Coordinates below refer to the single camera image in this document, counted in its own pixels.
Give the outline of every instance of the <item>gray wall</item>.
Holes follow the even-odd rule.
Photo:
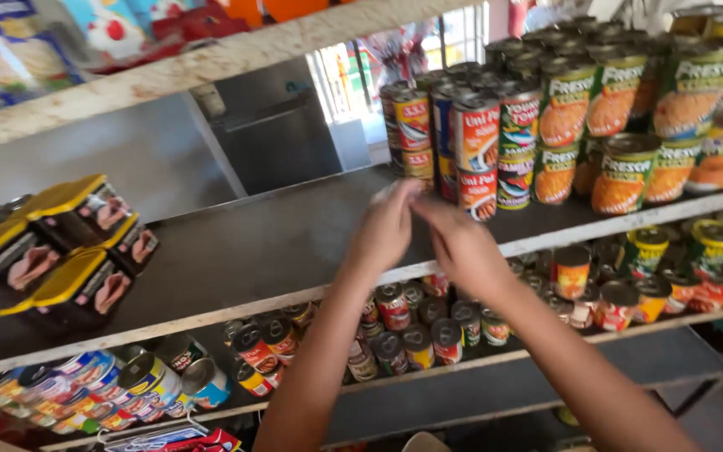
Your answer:
[[[93,173],[145,222],[236,198],[174,95],[0,146],[0,203]]]

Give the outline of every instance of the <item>store shelf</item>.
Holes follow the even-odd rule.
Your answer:
[[[271,66],[473,0],[356,0],[0,111],[0,144]]]
[[[723,359],[688,327],[622,337],[597,347],[618,370],[646,388],[711,380],[723,372]],[[475,367],[436,367],[431,370],[445,372],[425,375],[435,378],[395,377],[346,386],[334,408],[326,444],[370,440],[414,429],[483,421],[560,405],[554,390],[527,356],[523,353],[506,361],[477,360],[483,364]],[[240,393],[236,395],[244,396],[244,399],[250,397]],[[266,401],[257,400],[250,401],[251,405],[239,406],[242,402],[244,400],[239,403],[231,401],[232,406],[228,409],[221,408],[192,417],[197,421],[210,421],[267,406]],[[169,421],[163,425],[181,422],[184,421]],[[106,440],[116,439],[152,428],[155,426],[105,434],[103,437]],[[48,452],[95,441],[95,437],[82,437],[45,446],[41,450]]]
[[[394,180],[369,167],[153,224],[162,246],[110,324],[49,341],[0,318],[0,372],[319,299],[370,197]],[[487,226],[514,256],[719,209],[723,192],[613,218],[572,199],[499,211]],[[436,272],[433,258],[427,225],[415,221],[406,256],[378,282]]]

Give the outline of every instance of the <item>hand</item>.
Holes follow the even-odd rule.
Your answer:
[[[448,204],[425,197],[413,201],[411,207],[431,226],[439,266],[466,293],[491,301],[494,293],[517,283],[484,226]]]
[[[423,189],[416,179],[400,180],[379,191],[350,242],[346,262],[379,273],[403,257],[411,240],[409,201]]]

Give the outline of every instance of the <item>person's left hand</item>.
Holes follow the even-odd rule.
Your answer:
[[[423,181],[408,179],[379,191],[350,242],[346,262],[377,276],[400,261],[411,240],[409,201],[421,190]]]

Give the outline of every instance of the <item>shelf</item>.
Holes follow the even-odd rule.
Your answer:
[[[370,197],[393,182],[376,166],[271,191],[150,225],[162,246],[104,329],[47,341],[0,318],[0,372],[219,324],[322,297]],[[723,192],[613,218],[584,200],[499,211],[487,223],[506,256],[723,209]],[[427,225],[379,284],[438,270]]]
[[[272,66],[473,0],[356,0],[0,110],[0,144]]]
[[[618,370],[646,388],[711,380],[723,372],[723,359],[687,326],[643,335],[626,335],[620,339],[598,344],[597,347]],[[520,346],[515,339],[510,339],[510,343]],[[478,348],[494,349],[487,346]],[[334,408],[326,443],[338,445],[371,440],[415,429],[483,421],[560,405],[545,377],[528,354],[521,352],[506,353],[510,355],[509,360],[465,361],[456,366],[435,367],[427,372],[345,386]],[[435,378],[415,378],[418,375]],[[236,395],[242,400],[231,401],[232,406],[228,409],[217,408],[192,417],[197,421],[210,421],[267,406],[266,400],[258,399],[250,401],[250,405],[239,406],[251,396]],[[104,439],[116,439],[182,422],[168,421],[102,436]],[[92,436],[81,437],[41,447],[41,450],[49,452],[95,441]]]

